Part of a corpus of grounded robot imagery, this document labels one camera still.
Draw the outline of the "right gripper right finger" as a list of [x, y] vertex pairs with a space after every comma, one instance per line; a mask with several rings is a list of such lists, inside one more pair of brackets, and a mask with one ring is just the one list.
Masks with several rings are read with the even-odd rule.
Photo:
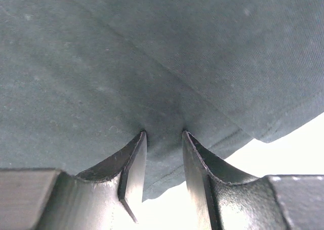
[[187, 190], [199, 229], [323, 229], [322, 175], [248, 174], [182, 133]]

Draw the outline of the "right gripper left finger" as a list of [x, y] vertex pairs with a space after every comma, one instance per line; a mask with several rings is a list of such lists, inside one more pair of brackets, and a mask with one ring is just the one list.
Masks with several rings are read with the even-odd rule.
[[78, 173], [1, 169], [1, 229], [131, 229], [139, 220], [147, 155], [140, 132]]

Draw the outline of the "black t shirt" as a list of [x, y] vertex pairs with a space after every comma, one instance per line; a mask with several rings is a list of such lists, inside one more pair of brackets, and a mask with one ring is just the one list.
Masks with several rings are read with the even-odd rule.
[[323, 0], [1, 0], [1, 167], [76, 174], [140, 131], [145, 199], [181, 134], [226, 158], [323, 112]]

